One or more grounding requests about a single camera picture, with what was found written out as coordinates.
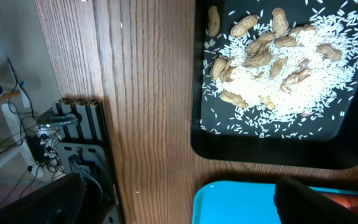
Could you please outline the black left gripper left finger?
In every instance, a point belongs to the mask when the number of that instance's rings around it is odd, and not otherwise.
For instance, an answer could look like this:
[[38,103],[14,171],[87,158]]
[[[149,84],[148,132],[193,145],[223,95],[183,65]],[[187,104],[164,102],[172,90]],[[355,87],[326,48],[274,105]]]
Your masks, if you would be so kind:
[[0,208],[0,224],[76,223],[84,196],[83,179],[70,173]]

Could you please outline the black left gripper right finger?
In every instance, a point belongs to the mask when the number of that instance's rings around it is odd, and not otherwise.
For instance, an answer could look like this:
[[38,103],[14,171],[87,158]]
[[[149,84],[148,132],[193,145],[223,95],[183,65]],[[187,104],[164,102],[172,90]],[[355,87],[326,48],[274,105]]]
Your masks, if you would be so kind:
[[290,177],[275,184],[274,204],[282,224],[355,224],[358,214]]

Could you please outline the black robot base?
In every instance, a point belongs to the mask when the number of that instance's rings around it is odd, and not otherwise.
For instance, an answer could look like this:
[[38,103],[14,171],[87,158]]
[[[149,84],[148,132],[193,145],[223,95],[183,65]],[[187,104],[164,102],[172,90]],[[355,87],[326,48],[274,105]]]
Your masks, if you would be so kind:
[[79,222],[125,223],[103,103],[62,99],[52,109],[64,170],[79,174],[85,187]]

